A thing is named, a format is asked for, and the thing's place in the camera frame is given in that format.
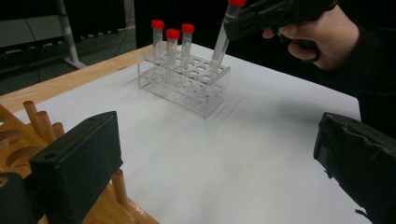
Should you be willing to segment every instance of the finger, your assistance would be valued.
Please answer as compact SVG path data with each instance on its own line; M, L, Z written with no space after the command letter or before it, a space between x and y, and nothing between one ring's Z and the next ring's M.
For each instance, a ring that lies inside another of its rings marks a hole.
M274 34L274 32L273 32L273 30L271 28L266 28L262 32L262 37L264 37L265 39L272 38L274 35L275 34Z
M291 55L301 60L312 60L317 56L316 51L302 48L299 40L292 40L289 44L288 50Z
M297 26L294 24L289 24L287 26L280 27L279 33L289 39L295 39L295 35L297 33Z

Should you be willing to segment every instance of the wooden table edge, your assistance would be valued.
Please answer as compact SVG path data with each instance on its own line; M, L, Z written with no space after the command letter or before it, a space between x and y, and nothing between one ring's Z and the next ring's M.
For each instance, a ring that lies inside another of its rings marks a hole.
M33 86L1 95L0 104L11 113L16 113L23 110L23 102L25 101L29 100L38 104L96 79L113 74L125 67L137 64L137 55L149 50L149 48L152 48L152 46L136 49Z

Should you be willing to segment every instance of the person's hand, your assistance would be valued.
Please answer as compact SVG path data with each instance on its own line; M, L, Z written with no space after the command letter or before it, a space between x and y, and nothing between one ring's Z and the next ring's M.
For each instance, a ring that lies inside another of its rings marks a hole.
M281 27L279 33L291 39L288 48L290 54L302 60L314 59L316 52L301 47L300 40L315 41L320 50L320 56L314 64L323 70L340 68L359 39L358 26L347 17L339 6L324 12L316 21ZM264 38L271 38L274 35L271 28L265 29L262 33Z

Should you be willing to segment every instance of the black device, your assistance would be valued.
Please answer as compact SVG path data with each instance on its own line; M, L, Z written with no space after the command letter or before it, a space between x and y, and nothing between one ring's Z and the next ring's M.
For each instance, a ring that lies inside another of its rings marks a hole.
M224 30L230 41L238 40L260 30L271 27L275 33L280 27L303 21L315 21L325 11L332 10L338 0L260 0L248 7L244 7L234 20L224 23ZM287 38L279 35L281 41ZM301 40L301 46L317 52L312 60L303 60L305 63L315 62L320 51L315 42Z
M374 224L396 223L396 140L345 116L324 113L314 158Z
M122 165L117 113L85 119L29 162L24 179L0 174L0 223L82 223Z

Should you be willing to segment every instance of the wooden stand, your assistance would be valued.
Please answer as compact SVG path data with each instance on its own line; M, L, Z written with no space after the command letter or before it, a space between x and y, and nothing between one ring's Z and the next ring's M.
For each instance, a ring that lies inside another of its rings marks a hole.
M62 136L64 127L61 122L51 124L47 112L37 112L34 102L26 101L23 106L31 121L27 125L0 105L0 172L14 172L25 178L32 172L29 160ZM38 223L48 221L43 217ZM83 224L110 223L159 223L127 197L121 169L113 175L83 221Z

